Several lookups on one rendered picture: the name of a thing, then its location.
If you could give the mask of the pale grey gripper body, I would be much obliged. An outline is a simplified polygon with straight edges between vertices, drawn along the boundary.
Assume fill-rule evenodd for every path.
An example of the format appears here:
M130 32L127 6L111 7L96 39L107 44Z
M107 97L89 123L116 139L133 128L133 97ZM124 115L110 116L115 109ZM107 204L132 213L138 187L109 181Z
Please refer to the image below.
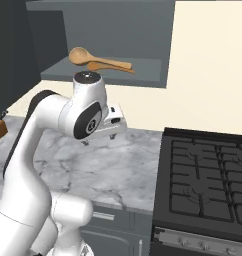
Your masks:
M98 128L84 140L95 140L103 137L109 137L111 134L123 133L127 129L127 123L124 118L105 119Z

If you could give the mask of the grey drawer front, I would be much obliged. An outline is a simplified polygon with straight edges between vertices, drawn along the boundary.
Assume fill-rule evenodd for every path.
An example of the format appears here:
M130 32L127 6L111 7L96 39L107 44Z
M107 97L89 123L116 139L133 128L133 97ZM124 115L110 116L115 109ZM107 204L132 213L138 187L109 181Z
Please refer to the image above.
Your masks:
M114 221L109 221L92 217L89 222L91 226L113 230L132 230L134 228L134 214L132 212L101 206L95 206L94 212L113 214L115 219Z

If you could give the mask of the grey base cabinet door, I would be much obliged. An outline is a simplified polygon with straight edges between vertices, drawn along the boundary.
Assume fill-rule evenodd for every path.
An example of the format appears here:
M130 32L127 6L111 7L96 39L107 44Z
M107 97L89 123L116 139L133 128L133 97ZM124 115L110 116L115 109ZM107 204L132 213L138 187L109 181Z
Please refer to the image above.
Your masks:
M95 256L138 256L140 238L111 230L84 229L82 236Z

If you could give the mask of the dark grey cabinet door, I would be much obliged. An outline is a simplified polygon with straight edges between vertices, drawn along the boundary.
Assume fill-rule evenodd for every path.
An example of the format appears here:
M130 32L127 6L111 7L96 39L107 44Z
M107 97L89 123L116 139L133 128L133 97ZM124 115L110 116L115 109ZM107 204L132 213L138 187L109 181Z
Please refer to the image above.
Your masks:
M25 0L0 0L0 114L40 81Z

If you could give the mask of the dark wooden spoon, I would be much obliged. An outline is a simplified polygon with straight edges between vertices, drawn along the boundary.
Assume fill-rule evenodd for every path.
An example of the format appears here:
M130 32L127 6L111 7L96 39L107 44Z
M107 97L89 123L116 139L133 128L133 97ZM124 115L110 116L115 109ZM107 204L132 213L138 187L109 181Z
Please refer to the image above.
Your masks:
M123 72L128 72L131 74L134 74L135 71L127 68L122 68L118 66L113 66L109 64L103 64L103 63L98 63L98 62L89 62L87 64L87 69L90 71L96 71L96 70L103 70L103 69L112 69L112 70L119 70Z

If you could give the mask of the light wooden spoon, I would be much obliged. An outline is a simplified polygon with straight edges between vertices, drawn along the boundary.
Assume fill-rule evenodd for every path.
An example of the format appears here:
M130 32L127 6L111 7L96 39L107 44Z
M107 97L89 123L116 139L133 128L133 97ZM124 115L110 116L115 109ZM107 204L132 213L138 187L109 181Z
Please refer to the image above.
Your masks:
M132 69L131 63L95 57L82 47L73 48L69 53L69 60L71 63L76 65L87 64L91 61L94 61L94 62L100 62L104 64L126 68L129 70Z

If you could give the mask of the black stove with hob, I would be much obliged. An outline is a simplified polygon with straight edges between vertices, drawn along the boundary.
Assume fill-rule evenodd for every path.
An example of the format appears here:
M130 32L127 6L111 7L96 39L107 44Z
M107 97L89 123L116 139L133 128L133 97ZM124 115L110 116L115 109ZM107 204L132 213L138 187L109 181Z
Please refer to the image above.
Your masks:
M149 255L232 256L228 247L242 256L242 135L166 128Z

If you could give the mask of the grey open wall cabinet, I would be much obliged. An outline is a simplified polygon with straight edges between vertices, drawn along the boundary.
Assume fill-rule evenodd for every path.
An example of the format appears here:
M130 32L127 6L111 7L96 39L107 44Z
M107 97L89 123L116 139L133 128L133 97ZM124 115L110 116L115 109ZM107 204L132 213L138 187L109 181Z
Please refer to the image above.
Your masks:
M133 74L102 70L107 84L166 86L175 0L32 0L26 7L42 79L70 81L83 68L68 54L80 46L132 64Z

